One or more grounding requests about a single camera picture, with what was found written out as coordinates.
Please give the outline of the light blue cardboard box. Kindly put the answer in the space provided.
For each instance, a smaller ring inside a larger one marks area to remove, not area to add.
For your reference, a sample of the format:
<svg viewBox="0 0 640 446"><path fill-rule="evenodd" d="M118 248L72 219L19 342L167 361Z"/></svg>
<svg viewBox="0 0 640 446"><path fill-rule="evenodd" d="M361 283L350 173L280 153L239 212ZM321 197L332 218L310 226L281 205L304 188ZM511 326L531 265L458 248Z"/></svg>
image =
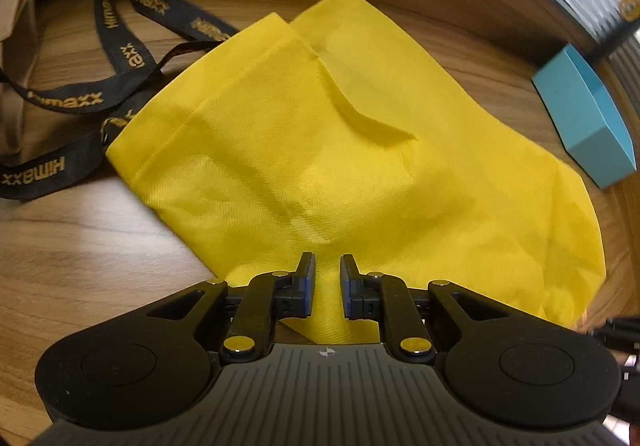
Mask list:
<svg viewBox="0 0 640 446"><path fill-rule="evenodd" d="M532 77L566 152L594 184L637 171L634 143L612 96L585 58L565 45Z"/></svg>

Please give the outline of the yellow fabric shopping bag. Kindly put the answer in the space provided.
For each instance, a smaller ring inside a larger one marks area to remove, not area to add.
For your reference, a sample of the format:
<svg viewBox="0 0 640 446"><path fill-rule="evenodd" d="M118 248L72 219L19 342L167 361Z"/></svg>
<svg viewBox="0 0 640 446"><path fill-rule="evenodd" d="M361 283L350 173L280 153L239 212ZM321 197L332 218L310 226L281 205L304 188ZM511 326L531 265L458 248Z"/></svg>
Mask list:
<svg viewBox="0 0 640 446"><path fill-rule="evenodd" d="M3 198L49 195L108 161L229 284L314 252L314 308L297 330L317 343L376 336L344 316L344 254L565 327L603 284L580 175L367 1L321 0L243 30L183 0L94 0L94 13L114 74L20 95L102 125L3 168Z"/></svg>

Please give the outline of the brown paper bag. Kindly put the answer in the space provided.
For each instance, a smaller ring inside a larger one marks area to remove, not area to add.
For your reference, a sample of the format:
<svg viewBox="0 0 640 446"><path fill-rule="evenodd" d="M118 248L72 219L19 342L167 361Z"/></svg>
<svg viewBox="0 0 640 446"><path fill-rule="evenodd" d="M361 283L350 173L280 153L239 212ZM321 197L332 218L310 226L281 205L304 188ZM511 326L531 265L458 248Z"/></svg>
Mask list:
<svg viewBox="0 0 640 446"><path fill-rule="evenodd" d="M1 68L26 86L38 53L35 0L1 0ZM1 85L1 157L17 154L24 133L24 100Z"/></svg>

